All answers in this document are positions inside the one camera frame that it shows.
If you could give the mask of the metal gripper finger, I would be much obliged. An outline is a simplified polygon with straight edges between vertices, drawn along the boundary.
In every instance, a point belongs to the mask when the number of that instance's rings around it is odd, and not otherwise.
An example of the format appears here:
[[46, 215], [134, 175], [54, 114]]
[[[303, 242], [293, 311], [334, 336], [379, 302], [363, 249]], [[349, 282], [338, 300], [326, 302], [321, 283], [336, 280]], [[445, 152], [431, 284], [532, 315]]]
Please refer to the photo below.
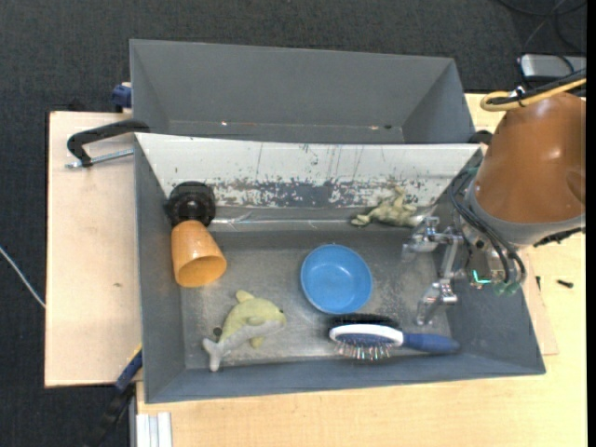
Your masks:
[[426, 217], [417, 225], [402, 245], [401, 259], [411, 261], [417, 254], [431, 253], [439, 246], [445, 246], [447, 253], [457, 252], [463, 244], [461, 234], [448, 225], [440, 231], [439, 217]]
[[423, 293], [417, 303], [416, 324], [425, 326], [432, 323], [434, 317], [459, 301], [451, 284], [434, 282]]

